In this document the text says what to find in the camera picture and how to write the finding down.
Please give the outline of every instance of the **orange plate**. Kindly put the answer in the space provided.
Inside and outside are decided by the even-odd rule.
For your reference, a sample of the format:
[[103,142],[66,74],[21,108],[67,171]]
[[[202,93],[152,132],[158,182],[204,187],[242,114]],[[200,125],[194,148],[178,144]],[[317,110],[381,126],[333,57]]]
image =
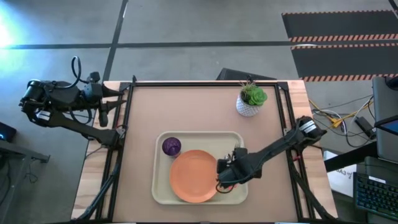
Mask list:
[[217,161],[202,150],[179,155],[170,168],[170,185],[174,193],[190,203],[201,203],[216,194]]

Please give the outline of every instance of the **purple ball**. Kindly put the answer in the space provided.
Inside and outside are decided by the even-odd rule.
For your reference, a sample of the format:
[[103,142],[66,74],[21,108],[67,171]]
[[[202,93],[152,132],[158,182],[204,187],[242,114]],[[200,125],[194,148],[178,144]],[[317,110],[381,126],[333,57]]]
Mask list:
[[166,155],[177,157],[181,151],[181,142],[175,137],[167,138],[162,144],[162,149]]

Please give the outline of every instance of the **gray floor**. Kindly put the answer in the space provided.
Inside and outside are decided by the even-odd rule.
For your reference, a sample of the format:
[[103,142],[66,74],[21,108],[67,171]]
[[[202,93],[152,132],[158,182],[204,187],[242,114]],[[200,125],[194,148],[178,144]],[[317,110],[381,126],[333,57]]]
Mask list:
[[[6,44],[110,44],[122,0],[2,0],[0,46]],[[304,11],[391,9],[388,0],[130,0],[120,43],[287,40],[280,14]],[[67,221],[72,212],[87,140],[62,128],[41,128],[20,112],[18,102],[31,78],[73,81],[70,60],[81,58],[83,74],[103,73],[109,49],[1,50],[0,121],[18,130],[16,143],[44,154],[32,166],[39,181],[25,180],[6,223]],[[298,79],[289,47],[117,49],[110,80],[213,80],[223,67]],[[306,84],[320,107],[372,93],[370,82]],[[334,108],[357,110],[366,100]],[[373,122],[367,111],[361,113]],[[364,139],[352,138],[353,144]],[[345,139],[329,132],[322,145],[346,152]]]

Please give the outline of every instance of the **succulent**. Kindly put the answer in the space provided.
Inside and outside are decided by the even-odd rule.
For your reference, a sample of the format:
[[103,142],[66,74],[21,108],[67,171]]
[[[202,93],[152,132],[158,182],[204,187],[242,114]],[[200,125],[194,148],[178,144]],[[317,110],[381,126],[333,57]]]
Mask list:
[[248,80],[247,83],[242,83],[241,98],[251,106],[262,106],[267,100],[267,94],[262,88],[256,86],[254,81]]

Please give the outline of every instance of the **tray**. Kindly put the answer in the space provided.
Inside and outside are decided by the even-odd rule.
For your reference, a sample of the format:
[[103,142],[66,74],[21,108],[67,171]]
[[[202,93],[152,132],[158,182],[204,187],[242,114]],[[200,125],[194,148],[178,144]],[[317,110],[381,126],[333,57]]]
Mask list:
[[[244,146],[243,138],[233,131],[167,131],[162,133],[156,140],[152,196],[164,205],[197,205],[178,198],[170,186],[170,166],[174,158],[165,155],[162,151],[162,143],[169,137],[176,137],[181,141],[181,152],[200,149],[210,153],[216,159],[224,158],[237,144]],[[216,193],[210,200],[198,204],[237,205],[245,201],[248,192],[247,184],[239,184],[229,194]]]

